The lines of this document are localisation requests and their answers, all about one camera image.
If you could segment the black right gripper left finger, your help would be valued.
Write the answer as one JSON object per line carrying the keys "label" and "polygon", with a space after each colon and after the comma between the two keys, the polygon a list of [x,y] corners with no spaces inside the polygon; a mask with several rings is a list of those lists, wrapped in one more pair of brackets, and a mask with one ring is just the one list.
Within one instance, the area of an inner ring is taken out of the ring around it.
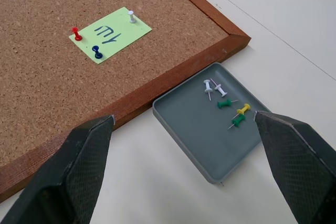
{"label": "black right gripper left finger", "polygon": [[106,168],[114,116],[75,127],[0,224],[89,224]]}

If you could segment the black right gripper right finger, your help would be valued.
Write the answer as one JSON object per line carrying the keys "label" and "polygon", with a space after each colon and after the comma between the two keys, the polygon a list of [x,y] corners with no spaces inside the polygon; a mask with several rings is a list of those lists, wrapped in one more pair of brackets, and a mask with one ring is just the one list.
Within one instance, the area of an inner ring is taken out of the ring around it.
{"label": "black right gripper right finger", "polygon": [[298,224],[336,224],[336,150],[309,124],[257,111],[268,163]]}

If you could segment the green push pin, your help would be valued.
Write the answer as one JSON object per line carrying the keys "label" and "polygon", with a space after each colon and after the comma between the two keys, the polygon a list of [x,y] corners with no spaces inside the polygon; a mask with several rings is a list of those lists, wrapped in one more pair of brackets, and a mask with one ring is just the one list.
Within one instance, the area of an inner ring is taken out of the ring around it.
{"label": "green push pin", "polygon": [[244,121],[246,117],[242,114],[240,114],[238,117],[232,119],[232,124],[228,129],[231,129],[232,127],[239,127],[240,123]]}
{"label": "green push pin", "polygon": [[234,103],[234,102],[237,102],[238,100],[230,100],[230,99],[227,99],[227,100],[225,100],[225,101],[218,101],[218,103],[217,103],[217,107],[219,108],[219,109],[221,109],[221,108],[223,108],[223,107],[228,107],[228,106],[232,106],[232,104]]}

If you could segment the yellow push pin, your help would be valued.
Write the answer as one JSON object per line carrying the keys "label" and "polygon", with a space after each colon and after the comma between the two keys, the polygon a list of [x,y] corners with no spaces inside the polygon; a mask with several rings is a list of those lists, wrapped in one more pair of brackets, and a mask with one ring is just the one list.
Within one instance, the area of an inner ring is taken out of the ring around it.
{"label": "yellow push pin", "polygon": [[245,103],[243,108],[237,109],[237,111],[236,111],[237,114],[233,117],[233,119],[240,116],[240,115],[244,115],[245,112],[250,110],[250,109],[251,109],[250,105],[248,103]]}

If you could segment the wood-framed cork board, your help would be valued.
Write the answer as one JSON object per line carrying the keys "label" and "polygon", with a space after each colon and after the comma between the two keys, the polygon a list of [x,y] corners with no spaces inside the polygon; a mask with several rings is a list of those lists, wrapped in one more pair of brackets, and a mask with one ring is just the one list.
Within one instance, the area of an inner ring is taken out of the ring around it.
{"label": "wood-framed cork board", "polygon": [[[101,64],[69,38],[126,7],[151,31]],[[207,0],[0,0],[0,203],[22,190],[69,131],[122,126],[249,36]]]}

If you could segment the dark blue push pin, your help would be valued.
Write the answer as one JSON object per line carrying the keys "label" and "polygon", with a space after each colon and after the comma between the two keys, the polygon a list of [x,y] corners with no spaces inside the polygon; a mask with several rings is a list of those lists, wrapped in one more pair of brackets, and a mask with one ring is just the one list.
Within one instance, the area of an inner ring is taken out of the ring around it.
{"label": "dark blue push pin", "polygon": [[101,59],[103,57],[103,54],[99,51],[99,46],[93,46],[92,51],[94,52],[94,56],[96,59]]}

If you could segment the light green paper note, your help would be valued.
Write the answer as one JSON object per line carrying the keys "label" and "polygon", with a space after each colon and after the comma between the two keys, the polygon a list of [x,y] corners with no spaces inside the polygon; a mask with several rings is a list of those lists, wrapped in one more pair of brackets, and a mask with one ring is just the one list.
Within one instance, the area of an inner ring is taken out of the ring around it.
{"label": "light green paper note", "polygon": [[[126,7],[122,7],[79,30],[81,41],[76,41],[74,34],[69,39],[92,61],[100,64],[152,30],[135,14],[136,23],[130,23],[128,11]],[[101,59],[96,59],[92,51],[95,45],[99,46],[99,51],[103,54]]]}

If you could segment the grey plastic tray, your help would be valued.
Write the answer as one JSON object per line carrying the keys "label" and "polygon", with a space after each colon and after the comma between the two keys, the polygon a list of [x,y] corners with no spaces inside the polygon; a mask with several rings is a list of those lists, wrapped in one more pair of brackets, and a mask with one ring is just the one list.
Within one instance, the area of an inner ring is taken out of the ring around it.
{"label": "grey plastic tray", "polygon": [[[205,93],[204,80],[210,80],[211,101]],[[227,95],[214,89],[213,79]],[[238,100],[232,106],[217,107],[218,101]],[[237,109],[248,103],[246,119],[232,127]],[[260,143],[254,122],[255,111],[268,111],[220,63],[213,63],[166,94],[153,104],[153,114],[181,150],[211,184],[221,183],[229,173]]]}

